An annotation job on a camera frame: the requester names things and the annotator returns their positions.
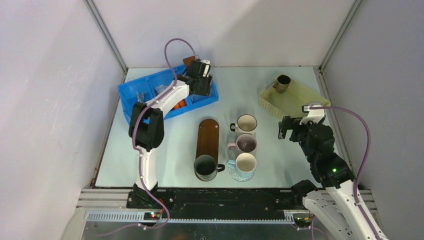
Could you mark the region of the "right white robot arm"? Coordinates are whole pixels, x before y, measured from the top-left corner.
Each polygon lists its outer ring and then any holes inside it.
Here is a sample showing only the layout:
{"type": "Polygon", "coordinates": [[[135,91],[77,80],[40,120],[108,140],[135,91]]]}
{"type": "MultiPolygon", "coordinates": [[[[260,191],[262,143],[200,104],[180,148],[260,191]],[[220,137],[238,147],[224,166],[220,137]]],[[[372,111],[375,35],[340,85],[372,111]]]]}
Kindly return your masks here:
{"type": "Polygon", "coordinates": [[[278,123],[279,139],[298,143],[314,179],[322,185],[336,203],[326,202],[310,180],[302,180],[291,187],[291,204],[297,209],[306,208],[338,240],[386,240],[387,236],[378,226],[367,208],[358,189],[355,177],[347,163],[335,153],[335,138],[330,126],[302,118],[284,116],[278,123]]]}

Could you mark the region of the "light blue mug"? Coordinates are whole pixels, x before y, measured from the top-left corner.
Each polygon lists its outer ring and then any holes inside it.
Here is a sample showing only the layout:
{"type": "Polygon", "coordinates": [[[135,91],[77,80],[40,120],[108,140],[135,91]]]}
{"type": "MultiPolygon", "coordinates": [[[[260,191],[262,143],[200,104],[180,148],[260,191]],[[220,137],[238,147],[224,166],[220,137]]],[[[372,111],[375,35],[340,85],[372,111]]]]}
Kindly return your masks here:
{"type": "Polygon", "coordinates": [[[248,173],[256,170],[257,160],[250,153],[242,153],[235,160],[229,159],[226,162],[227,167],[235,168],[239,173],[248,173]]]}

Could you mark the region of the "cream mug with black rim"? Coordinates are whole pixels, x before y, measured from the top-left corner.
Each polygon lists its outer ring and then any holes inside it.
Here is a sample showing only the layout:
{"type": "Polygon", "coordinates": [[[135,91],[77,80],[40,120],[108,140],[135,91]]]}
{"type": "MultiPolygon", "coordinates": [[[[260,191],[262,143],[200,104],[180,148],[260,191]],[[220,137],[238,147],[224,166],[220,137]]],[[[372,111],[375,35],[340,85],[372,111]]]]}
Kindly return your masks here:
{"type": "Polygon", "coordinates": [[[249,134],[254,136],[256,133],[256,128],[258,126],[257,119],[250,114],[241,115],[236,123],[231,123],[229,128],[232,132],[235,132],[238,136],[249,134]]]}

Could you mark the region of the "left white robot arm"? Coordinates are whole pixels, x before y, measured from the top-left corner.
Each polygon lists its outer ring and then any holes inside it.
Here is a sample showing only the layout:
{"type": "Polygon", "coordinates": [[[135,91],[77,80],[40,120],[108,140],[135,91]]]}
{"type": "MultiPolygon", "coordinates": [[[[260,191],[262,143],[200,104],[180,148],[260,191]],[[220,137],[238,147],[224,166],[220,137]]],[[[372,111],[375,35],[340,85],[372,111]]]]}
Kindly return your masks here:
{"type": "Polygon", "coordinates": [[[212,78],[211,63],[205,59],[192,60],[183,73],[171,69],[173,81],[153,99],[133,105],[128,134],[133,148],[139,152],[138,180],[136,185],[144,188],[138,201],[145,208],[153,208],[158,194],[152,189],[157,184],[156,148],[165,136],[164,117],[177,103],[190,95],[209,96],[212,78]]]}

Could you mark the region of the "pink mug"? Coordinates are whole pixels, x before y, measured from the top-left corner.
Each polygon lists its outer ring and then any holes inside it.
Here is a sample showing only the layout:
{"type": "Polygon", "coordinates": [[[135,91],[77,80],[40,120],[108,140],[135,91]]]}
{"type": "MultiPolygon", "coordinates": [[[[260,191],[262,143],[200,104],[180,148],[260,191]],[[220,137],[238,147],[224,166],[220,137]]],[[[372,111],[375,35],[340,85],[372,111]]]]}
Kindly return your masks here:
{"type": "Polygon", "coordinates": [[[226,147],[229,151],[234,153],[235,158],[242,153],[249,153],[255,157],[258,143],[255,136],[251,134],[242,134],[235,142],[228,143],[226,147]]]}

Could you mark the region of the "brown wooden oval tray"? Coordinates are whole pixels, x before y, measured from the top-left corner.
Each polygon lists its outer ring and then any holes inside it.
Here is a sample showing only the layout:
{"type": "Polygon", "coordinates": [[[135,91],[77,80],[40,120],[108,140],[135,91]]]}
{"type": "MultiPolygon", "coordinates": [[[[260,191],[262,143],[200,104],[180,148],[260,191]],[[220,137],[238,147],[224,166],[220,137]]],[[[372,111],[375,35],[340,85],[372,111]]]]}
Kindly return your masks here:
{"type": "Polygon", "coordinates": [[[207,118],[200,122],[197,133],[196,159],[202,155],[208,155],[218,163],[219,133],[220,127],[216,120],[207,118]]]}

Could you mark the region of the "dark green mug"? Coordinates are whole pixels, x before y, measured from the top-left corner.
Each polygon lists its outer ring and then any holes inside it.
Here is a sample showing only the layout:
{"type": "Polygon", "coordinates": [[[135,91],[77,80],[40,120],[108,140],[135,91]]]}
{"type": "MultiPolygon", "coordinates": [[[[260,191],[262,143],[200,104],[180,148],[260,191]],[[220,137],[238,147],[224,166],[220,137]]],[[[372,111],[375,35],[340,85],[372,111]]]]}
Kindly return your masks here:
{"type": "Polygon", "coordinates": [[[226,168],[224,164],[218,164],[212,156],[206,154],[196,158],[193,167],[196,177],[203,182],[213,180],[226,168]]]}

